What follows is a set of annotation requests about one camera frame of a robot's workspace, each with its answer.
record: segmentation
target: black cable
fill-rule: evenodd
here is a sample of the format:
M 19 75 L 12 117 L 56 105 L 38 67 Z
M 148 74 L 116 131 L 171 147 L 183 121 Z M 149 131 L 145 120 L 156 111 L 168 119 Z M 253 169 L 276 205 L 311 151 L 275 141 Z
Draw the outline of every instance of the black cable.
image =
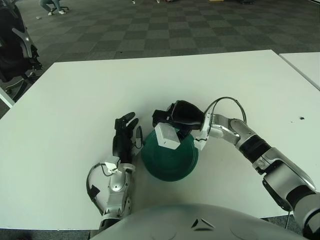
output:
M 288 217 L 286 219 L 286 223 L 285 223 L 285 227 L 284 227 L 285 229 L 287 229 L 287 227 L 288 227 L 289 218 L 290 218 L 290 212 L 288 211 Z
M 214 115 L 215 107 L 216 107 L 217 103 L 220 102 L 220 101 L 223 100 L 223 99 L 230 99 L 230 100 L 234 101 L 234 102 L 238 105 L 238 107 L 240 108 L 240 110 L 241 110 L 243 121 L 244 121 L 245 123 L 247 123 L 247 115 L 246 115 L 246 112 L 245 112 L 244 108 L 241 106 L 241 104 L 238 102 L 238 100 L 236 100 L 235 98 L 230 97 L 230 96 L 223 96 L 223 97 L 220 97 L 220 98 L 214 100 L 214 101 L 207 107 L 207 109 L 204 111 L 204 116 L 206 117 L 208 111 L 209 111 L 210 108 L 213 106 L 213 108 L 212 108 L 212 113 L 211 113 L 211 119 L 210 119 L 210 126 L 212 125 L 212 122 L 213 122 L 213 115 Z
M 93 186 L 93 185 L 92 185 L 92 188 L 90 188 L 90 185 L 89 185 L 89 177 L 90 177 L 91 173 L 93 172 L 93 170 L 96 169 L 96 168 L 98 168 L 98 167 L 100 167 L 100 166 L 101 166 L 101 168 L 102 168 L 103 174 L 104 174 L 106 177 L 110 177 L 112 174 L 107 175 L 107 174 L 105 173 L 105 170 L 104 170 L 104 168 L 103 168 L 103 165 L 106 165 L 106 164 L 99 162 L 99 163 L 97 163 L 96 165 L 94 165 L 94 166 L 90 169 L 90 171 L 89 171 L 89 173 L 88 173 L 88 175 L 87 175 L 87 177 L 86 177 L 86 182 L 85 182 L 86 192 L 87 192 L 87 194 L 89 195 L 89 197 L 90 197 L 91 201 L 93 202 L 93 204 L 94 204 L 94 205 L 96 206 L 96 208 L 99 210 L 99 212 L 100 212 L 101 215 L 104 214 L 104 211 L 103 211 L 103 210 L 101 209 L 101 207 L 98 205 L 97 200 L 96 200 L 96 196 L 93 196 L 93 194 L 92 194 L 92 192 L 91 192 L 91 190 L 92 190 L 93 188 L 95 188 L 95 190 L 98 191 L 98 192 L 99 192 L 99 190 L 98 190 L 95 186 Z
M 105 170 L 104 170 L 104 167 L 103 166 L 105 166 L 106 164 L 105 163 L 101 163 L 101 168 L 102 168 L 102 172 L 103 172 L 103 175 L 105 175 L 106 177 L 110 177 L 113 173 L 111 173 L 111 174 L 106 174 L 105 173 Z

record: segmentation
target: office chair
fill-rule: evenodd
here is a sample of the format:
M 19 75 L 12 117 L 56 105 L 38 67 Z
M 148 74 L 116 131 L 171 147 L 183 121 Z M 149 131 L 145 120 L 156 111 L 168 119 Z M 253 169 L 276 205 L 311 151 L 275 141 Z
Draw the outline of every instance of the office chair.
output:
M 12 89 L 19 88 L 12 98 L 14 102 L 25 92 L 28 83 L 33 84 L 38 79 L 33 72 L 26 75 L 28 70 L 43 68 L 38 56 L 17 6 L 14 2 L 0 0 L 0 79 L 7 83 L 14 77 L 22 77 L 5 89 L 10 94 Z
M 53 1 L 50 1 L 48 4 L 52 4 L 53 5 L 53 8 L 51 9 L 52 13 L 57 10 L 56 5 L 54 4 Z M 60 8 L 63 9 L 63 10 L 67 9 L 69 11 L 69 7 L 67 7 L 67 6 L 60 6 Z

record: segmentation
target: green bowl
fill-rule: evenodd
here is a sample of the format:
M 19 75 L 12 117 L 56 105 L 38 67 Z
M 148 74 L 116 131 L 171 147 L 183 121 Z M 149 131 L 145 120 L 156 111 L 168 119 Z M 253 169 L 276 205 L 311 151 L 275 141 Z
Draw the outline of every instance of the green bowl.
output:
M 187 136 L 175 149 L 158 145 L 156 132 L 152 131 L 142 148 L 142 161 L 149 173 L 157 179 L 173 182 L 186 177 L 198 161 L 192 135 Z

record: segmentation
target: white tabletop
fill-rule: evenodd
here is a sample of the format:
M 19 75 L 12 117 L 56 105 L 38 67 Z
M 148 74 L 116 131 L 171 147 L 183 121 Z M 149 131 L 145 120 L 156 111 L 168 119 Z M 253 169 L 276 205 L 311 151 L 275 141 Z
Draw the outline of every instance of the white tabletop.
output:
M 280 56 L 320 90 L 320 52 L 282 53 Z
M 319 91 L 271 50 L 55 63 L 0 120 L 0 228 L 98 228 L 85 182 L 111 154 L 115 118 L 135 111 L 146 136 L 155 109 L 186 100 L 204 110 L 221 96 L 238 99 L 249 126 L 320 186 Z M 228 100 L 217 113 L 241 117 Z M 91 182 L 106 199 L 100 170 Z M 204 203 L 256 217 L 285 214 L 249 161 L 212 138 L 177 182 L 152 177 L 138 160 L 133 201 L 135 211 Z

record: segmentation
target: floor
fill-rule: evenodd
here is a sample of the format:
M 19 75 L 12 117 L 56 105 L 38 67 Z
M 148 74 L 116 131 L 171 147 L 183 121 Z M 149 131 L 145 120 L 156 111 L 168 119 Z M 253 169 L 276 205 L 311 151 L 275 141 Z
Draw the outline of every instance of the floor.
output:
M 54 62 L 149 58 L 272 49 L 320 52 L 320 6 L 307 0 L 61 0 L 65 15 L 47 16 L 38 0 L 17 3 L 47 70 Z M 8 107 L 0 101 L 0 118 Z M 270 222 L 285 225 L 286 217 Z M 301 234 L 291 217 L 289 229 Z M 1 240 L 85 240 L 87 231 L 0 229 Z

